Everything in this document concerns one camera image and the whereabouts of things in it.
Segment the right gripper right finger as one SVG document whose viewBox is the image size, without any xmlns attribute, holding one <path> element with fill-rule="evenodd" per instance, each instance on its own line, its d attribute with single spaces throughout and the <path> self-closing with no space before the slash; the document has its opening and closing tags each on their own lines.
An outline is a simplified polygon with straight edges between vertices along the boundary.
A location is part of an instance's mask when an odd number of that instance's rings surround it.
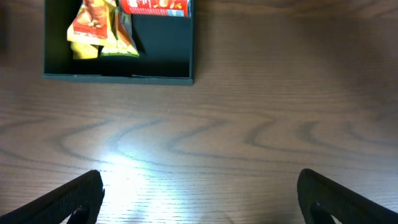
<svg viewBox="0 0 398 224">
<path fill-rule="evenodd" d="M 306 224 L 397 223 L 397 213 L 311 169 L 297 181 L 298 203 Z"/>
</svg>

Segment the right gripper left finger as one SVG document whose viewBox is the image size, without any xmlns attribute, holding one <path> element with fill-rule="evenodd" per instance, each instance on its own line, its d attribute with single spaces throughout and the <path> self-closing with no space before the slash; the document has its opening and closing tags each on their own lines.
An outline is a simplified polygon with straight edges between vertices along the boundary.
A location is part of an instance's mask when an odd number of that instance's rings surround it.
<svg viewBox="0 0 398 224">
<path fill-rule="evenodd" d="M 1 223 L 91 223 L 95 224 L 104 199 L 103 182 L 97 170 L 69 181 L 55 190 L 1 216 Z"/>
</svg>

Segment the yellow snack packet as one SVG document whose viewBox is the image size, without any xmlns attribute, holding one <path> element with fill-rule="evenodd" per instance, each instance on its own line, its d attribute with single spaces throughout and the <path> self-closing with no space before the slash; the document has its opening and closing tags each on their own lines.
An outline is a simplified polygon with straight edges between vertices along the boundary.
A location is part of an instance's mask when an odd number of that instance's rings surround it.
<svg viewBox="0 0 398 224">
<path fill-rule="evenodd" d="M 99 46 L 84 44 L 81 42 L 71 42 L 74 60 L 94 59 L 98 57 Z"/>
</svg>

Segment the orange cracker packet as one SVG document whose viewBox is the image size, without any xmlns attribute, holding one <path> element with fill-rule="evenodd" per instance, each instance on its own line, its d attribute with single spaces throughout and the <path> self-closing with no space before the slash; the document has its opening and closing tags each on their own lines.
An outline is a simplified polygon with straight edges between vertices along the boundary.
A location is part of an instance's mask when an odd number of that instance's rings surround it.
<svg viewBox="0 0 398 224">
<path fill-rule="evenodd" d="M 113 19 L 115 0 L 82 0 L 82 4 L 67 30 L 67 40 L 82 44 L 115 47 Z"/>
</svg>

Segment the dark green box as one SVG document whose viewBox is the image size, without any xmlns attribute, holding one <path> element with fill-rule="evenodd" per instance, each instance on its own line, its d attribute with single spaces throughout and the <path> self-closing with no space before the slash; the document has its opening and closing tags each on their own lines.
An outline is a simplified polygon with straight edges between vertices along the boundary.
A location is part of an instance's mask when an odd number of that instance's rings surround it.
<svg viewBox="0 0 398 224">
<path fill-rule="evenodd" d="M 44 2 L 44 77 L 192 85 L 196 2 Z"/>
</svg>

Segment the red Pringles can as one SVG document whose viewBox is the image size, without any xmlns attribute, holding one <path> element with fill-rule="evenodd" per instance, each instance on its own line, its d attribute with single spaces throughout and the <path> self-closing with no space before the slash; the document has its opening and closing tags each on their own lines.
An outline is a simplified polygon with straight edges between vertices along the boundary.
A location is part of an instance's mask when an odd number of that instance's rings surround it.
<svg viewBox="0 0 398 224">
<path fill-rule="evenodd" d="M 191 16 L 191 0 L 119 0 L 121 9 L 127 14 L 151 16 Z"/>
</svg>

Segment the green snack packet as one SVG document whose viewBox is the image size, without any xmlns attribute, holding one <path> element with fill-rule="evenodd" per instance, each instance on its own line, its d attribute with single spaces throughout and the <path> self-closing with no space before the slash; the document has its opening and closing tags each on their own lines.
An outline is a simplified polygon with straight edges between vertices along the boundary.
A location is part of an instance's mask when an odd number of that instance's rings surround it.
<svg viewBox="0 0 398 224">
<path fill-rule="evenodd" d="M 131 16 L 119 8 L 114 11 L 113 34 L 116 38 L 114 47 L 103 47 L 100 57 L 127 56 L 139 57 L 135 41 L 132 38 Z"/>
</svg>

